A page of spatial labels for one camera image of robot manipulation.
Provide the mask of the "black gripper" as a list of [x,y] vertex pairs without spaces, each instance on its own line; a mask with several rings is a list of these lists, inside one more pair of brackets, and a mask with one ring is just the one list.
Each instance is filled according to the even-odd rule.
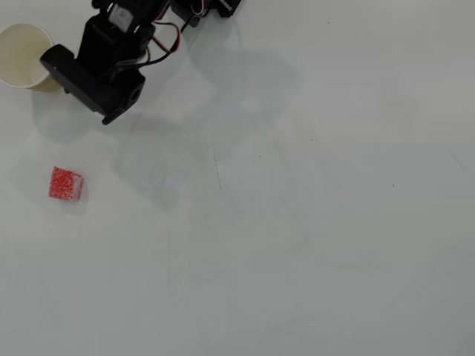
[[61,44],[47,50],[40,62],[49,74],[108,125],[134,105],[145,77],[136,65],[147,54],[154,34],[148,23],[133,23],[124,33],[107,16],[91,17],[85,25],[79,53]]

